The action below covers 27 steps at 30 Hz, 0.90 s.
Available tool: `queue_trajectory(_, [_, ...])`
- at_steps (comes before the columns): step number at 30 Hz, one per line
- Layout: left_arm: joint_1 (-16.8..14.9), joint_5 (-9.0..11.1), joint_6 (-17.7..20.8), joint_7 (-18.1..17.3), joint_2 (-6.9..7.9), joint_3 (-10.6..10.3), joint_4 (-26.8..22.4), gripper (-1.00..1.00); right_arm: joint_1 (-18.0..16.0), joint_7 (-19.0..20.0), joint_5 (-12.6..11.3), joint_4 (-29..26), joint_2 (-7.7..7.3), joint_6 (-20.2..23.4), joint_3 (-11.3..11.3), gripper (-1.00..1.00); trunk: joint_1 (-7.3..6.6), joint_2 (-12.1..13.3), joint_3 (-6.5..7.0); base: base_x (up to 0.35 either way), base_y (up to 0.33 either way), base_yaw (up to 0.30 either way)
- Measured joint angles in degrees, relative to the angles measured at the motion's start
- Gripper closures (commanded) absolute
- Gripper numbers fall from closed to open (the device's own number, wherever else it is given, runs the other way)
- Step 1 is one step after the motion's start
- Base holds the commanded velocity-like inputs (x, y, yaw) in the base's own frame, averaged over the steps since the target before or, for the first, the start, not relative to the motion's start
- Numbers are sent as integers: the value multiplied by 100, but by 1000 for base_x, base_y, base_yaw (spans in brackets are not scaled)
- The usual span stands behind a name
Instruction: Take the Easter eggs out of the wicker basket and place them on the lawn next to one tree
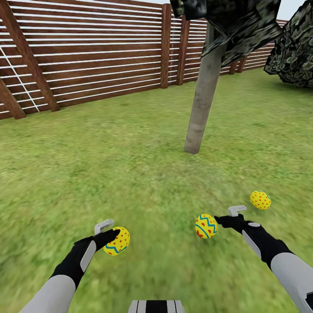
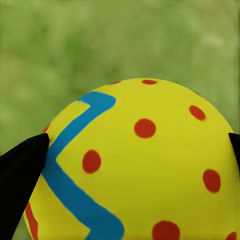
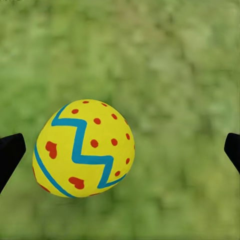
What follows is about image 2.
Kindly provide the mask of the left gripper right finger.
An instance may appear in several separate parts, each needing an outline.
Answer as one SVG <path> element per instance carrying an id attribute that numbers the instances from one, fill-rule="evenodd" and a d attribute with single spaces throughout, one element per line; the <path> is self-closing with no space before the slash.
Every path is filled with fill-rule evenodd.
<path id="1" fill-rule="evenodd" d="M 233 149 L 236 155 L 238 167 L 239 167 L 239 172 L 240 172 L 240 135 L 235 134 L 235 133 L 228 133 L 231 143 L 233 145 Z"/>

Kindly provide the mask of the easter egg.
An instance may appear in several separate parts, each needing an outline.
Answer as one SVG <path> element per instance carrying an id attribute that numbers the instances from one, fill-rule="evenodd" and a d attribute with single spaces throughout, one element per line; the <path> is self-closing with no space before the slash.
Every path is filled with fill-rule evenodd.
<path id="1" fill-rule="evenodd" d="M 240 240 L 240 170 L 221 113 L 154 78 L 62 110 L 24 210 L 33 240 Z"/>

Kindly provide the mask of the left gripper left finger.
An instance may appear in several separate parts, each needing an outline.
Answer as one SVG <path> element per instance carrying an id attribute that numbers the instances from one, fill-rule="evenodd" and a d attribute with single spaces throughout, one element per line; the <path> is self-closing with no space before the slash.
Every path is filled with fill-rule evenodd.
<path id="1" fill-rule="evenodd" d="M 0 240 L 12 240 L 40 174 L 47 133 L 31 137 L 0 156 Z"/>

